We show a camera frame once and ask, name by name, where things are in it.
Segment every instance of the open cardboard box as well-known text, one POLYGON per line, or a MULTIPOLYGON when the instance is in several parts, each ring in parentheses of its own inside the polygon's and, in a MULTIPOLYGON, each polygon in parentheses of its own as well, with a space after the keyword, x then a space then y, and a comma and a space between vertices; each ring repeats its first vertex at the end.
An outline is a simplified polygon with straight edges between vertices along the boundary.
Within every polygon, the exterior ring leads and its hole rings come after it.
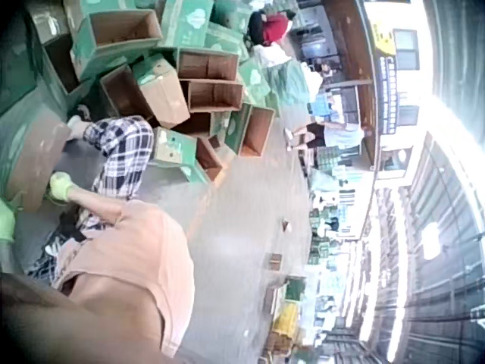
POLYGON ((66 111, 77 106, 94 84, 94 80, 80 83, 77 79, 69 55, 72 45, 69 34, 57 36, 44 45, 44 77, 49 89, 61 100, 66 111))
POLYGON ((134 62, 160 41, 153 10, 107 11, 83 20, 70 56, 78 79, 85 80, 134 62))
POLYGON ((69 23, 69 30, 73 37, 85 17, 93 13, 136 9, 135 0, 64 0, 64 10, 69 23))
POLYGON ((243 85, 222 80, 180 80, 189 112, 237 111, 243 103, 243 85))
POLYGON ((207 49, 180 49, 177 73, 180 79, 234 81, 239 56, 207 49))
POLYGON ((103 76, 100 84, 119 116, 140 115, 152 126, 158 126, 150 106, 127 65, 118 67, 103 76))
POLYGON ((217 153, 206 138, 197 138, 197 162, 211 181, 215 181, 221 174, 223 167, 217 153))
POLYGON ((264 153, 273 120, 274 110, 244 103, 240 111, 231 115, 225 143, 237 155, 260 157, 264 153))
POLYGON ((200 112, 191 114, 190 119, 177 125, 174 130, 193 137, 212 137, 223 128, 226 119, 230 118, 230 111, 200 112))

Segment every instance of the window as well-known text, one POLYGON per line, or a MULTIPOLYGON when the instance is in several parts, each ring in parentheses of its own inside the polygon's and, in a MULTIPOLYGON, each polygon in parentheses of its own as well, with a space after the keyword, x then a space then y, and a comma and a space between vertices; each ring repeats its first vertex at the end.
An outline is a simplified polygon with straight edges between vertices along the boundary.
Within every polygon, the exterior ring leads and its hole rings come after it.
POLYGON ((415 30, 394 30, 398 70, 419 70, 418 34, 415 30))
POLYGON ((400 127, 416 125, 418 123, 419 106, 400 105, 397 124, 400 127))
POLYGON ((429 223, 421 232, 421 244, 423 255, 426 260, 436 258, 440 252, 440 230, 437 222, 429 223))

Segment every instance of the concrete floor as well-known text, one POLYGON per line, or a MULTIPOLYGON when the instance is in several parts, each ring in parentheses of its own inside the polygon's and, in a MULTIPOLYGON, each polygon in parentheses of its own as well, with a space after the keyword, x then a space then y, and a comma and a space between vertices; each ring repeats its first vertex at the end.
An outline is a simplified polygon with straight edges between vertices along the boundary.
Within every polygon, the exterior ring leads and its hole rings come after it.
MULTIPOLYGON (((140 198, 154 202, 183 226, 195 263, 196 301, 182 353, 196 362, 254 363, 264 345, 271 317, 262 312, 266 287, 285 274, 302 274, 308 256, 310 204, 296 152, 288 153, 283 125, 307 122, 305 108, 283 110, 262 158, 230 162, 217 185, 173 184, 181 177, 150 167, 140 198), (281 219, 293 230, 283 233, 281 219), (267 270, 268 254, 282 253, 281 272, 267 270)), ((69 145, 58 170, 88 187, 103 158, 85 143, 69 145)), ((24 267, 40 254, 58 223, 60 209, 45 202, 37 214, 20 214, 17 254, 24 267)))

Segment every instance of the person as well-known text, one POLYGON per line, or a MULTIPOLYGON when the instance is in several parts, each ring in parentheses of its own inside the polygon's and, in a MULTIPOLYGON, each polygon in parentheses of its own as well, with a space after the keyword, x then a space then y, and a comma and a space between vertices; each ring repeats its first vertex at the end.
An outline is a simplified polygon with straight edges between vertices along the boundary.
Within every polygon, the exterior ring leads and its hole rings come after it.
MULTIPOLYGON (((134 199, 152 153, 152 129, 139 116, 96 123, 75 116, 68 125, 73 140, 94 146, 107 161, 92 191, 69 174, 52 175, 51 198, 81 210, 78 234, 51 249, 56 264, 43 274, 54 270, 53 288, 123 340, 173 357, 192 315, 193 262, 181 226, 156 205, 134 199)), ((67 325, 68 318, 60 320, 67 325)))
POLYGON ((275 15, 265 15, 262 11, 256 11, 249 18, 249 37, 255 46, 270 46, 291 30, 295 16, 296 13, 291 10, 275 15))
POLYGON ((339 149, 353 148, 359 146, 364 137, 370 137, 373 133, 372 128, 368 125, 358 127, 357 124, 338 124, 318 116, 311 117, 311 119, 313 121, 311 124, 300 127, 294 132, 285 128, 288 152, 294 149, 306 150, 320 146, 338 146, 339 149), (307 137, 311 139, 292 146, 291 141, 301 135, 304 135, 305 139, 307 137))

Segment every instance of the sign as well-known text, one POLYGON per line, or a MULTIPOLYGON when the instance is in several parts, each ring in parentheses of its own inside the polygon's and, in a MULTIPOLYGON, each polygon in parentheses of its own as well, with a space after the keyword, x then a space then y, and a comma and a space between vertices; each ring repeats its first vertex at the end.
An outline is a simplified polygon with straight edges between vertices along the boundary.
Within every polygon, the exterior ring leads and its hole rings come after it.
POLYGON ((378 126, 382 135, 395 134, 399 98, 397 92, 396 45, 393 29, 379 20, 372 20, 374 57, 379 74, 377 86, 380 88, 378 126))
POLYGON ((398 93, 396 79, 396 56, 379 57, 382 85, 383 113, 380 118, 380 132, 395 134, 397 125, 398 93))

